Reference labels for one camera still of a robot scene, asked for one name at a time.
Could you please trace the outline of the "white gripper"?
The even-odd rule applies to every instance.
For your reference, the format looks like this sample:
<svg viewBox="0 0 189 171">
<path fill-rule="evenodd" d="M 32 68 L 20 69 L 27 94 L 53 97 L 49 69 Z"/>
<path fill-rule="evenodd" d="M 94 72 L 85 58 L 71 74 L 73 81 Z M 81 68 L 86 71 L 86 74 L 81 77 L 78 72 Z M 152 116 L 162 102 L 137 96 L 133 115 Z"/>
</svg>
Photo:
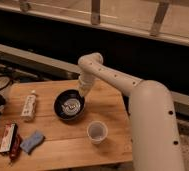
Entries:
<svg viewBox="0 0 189 171">
<path fill-rule="evenodd" d="M 78 78 L 78 91 L 81 97 L 85 97 L 94 85 L 94 77 L 90 74 L 81 74 Z"/>
</svg>

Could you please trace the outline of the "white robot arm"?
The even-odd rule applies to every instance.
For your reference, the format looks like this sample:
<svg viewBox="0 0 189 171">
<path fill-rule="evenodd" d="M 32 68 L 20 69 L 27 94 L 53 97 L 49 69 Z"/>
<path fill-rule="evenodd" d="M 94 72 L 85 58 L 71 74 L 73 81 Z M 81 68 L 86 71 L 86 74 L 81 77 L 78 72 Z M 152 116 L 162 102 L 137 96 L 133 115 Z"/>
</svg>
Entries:
<svg viewBox="0 0 189 171">
<path fill-rule="evenodd" d="M 100 53 L 80 57 L 78 66 L 81 96 L 99 78 L 129 98 L 135 171 L 185 171 L 174 102 L 165 85 L 106 67 Z"/>
</svg>

